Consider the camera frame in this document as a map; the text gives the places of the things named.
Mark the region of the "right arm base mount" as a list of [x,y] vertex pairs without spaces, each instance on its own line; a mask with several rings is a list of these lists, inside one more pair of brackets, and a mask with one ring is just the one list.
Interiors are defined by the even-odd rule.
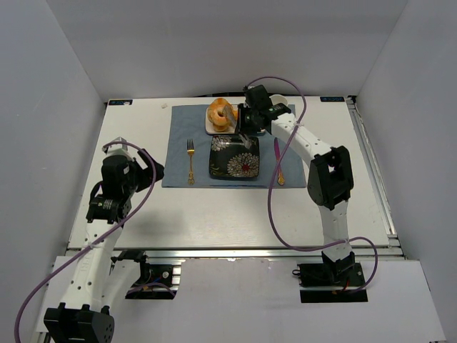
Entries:
[[298,279],[300,299],[304,304],[338,304],[368,302],[362,287],[366,280],[360,263],[335,277],[327,264],[303,263],[292,270]]

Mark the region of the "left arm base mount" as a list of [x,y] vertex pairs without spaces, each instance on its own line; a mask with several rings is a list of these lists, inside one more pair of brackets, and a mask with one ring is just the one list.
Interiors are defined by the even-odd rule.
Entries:
[[127,249],[111,258],[112,265],[123,260],[136,263],[139,278],[131,285],[125,299],[172,300],[177,291],[173,290],[174,268],[172,264],[152,262],[144,250]]

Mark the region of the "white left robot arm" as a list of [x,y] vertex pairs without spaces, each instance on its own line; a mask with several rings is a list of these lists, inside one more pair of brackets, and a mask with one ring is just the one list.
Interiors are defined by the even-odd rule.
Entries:
[[101,181],[89,196],[84,245],[70,260],[76,265],[74,274],[59,305],[47,308],[44,315],[54,342],[111,342],[114,306],[141,276],[138,262],[115,262],[112,253],[126,220],[137,212],[131,207],[133,195],[151,192],[163,178],[164,167],[138,149],[146,164],[142,168],[128,148],[119,141],[104,147]]

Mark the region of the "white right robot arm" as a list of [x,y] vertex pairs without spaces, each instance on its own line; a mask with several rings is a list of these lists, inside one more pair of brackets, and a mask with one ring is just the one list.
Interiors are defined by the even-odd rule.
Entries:
[[337,272],[351,268],[355,256],[348,238],[347,209],[354,186],[351,158],[344,146],[333,147],[303,124],[285,104],[274,104],[263,85],[245,86],[238,105],[236,131],[244,136],[267,131],[292,149],[308,167],[306,188],[321,215],[323,263]]

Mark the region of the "orange ring donut bread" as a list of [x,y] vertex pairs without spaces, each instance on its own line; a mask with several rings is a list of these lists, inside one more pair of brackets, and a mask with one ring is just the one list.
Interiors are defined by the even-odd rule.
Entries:
[[226,105],[210,106],[207,110],[208,120],[212,123],[213,129],[216,132],[226,131],[230,125],[231,120],[226,115],[226,110],[231,112],[230,107]]

